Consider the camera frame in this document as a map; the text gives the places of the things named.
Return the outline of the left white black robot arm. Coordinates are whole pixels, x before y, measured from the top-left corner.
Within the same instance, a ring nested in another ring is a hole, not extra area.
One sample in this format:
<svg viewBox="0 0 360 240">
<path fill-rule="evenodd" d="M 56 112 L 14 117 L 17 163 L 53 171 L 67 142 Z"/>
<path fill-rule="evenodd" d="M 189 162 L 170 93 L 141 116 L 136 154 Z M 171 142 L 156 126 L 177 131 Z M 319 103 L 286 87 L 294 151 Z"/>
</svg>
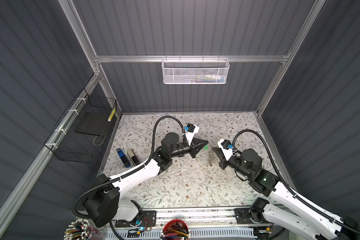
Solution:
<svg viewBox="0 0 360 240">
<path fill-rule="evenodd" d="M 96 178 L 94 186 L 104 184 L 89 193 L 84 199 L 84 208 L 96 227 L 103 227 L 112 220 L 133 223 L 139 221 L 142 208 L 136 201 L 124 201 L 124 195 L 143 183 L 165 172 L 173 163 L 173 158 L 189 154 L 196 157 L 207 140 L 193 138 L 190 143 L 182 143 L 176 133 L 167 134 L 161 146 L 154 150 L 153 155 L 143 163 L 123 174 L 106 177 L 104 174 Z"/>
</svg>

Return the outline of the grey strap metal keyring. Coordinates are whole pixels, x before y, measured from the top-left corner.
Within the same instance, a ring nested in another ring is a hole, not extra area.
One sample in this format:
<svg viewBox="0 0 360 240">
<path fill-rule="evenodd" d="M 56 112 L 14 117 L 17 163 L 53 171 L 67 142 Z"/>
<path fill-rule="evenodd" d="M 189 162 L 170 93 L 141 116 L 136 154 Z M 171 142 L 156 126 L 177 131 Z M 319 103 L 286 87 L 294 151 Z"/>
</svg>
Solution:
<svg viewBox="0 0 360 240">
<path fill-rule="evenodd" d="M 208 150 L 208 164 L 210 167 L 212 167 L 217 160 L 217 155 L 215 154 L 215 152 L 213 151 L 213 148 L 210 148 Z"/>
</svg>

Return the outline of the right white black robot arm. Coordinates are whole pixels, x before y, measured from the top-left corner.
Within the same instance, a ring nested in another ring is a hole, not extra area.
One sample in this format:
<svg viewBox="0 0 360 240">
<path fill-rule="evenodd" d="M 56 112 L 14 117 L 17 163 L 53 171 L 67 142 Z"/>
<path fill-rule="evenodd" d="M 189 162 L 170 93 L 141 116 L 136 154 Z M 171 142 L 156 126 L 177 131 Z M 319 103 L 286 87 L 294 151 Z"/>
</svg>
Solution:
<svg viewBox="0 0 360 240">
<path fill-rule="evenodd" d="M 233 155 L 232 149 L 213 148 L 221 169 L 232 168 L 258 193 L 249 213 L 254 223 L 263 220 L 279 225 L 307 240 L 356 240 L 350 230 L 357 222 L 332 214 L 302 195 L 289 190 L 273 173 L 262 168 L 263 159 L 253 149 Z"/>
</svg>

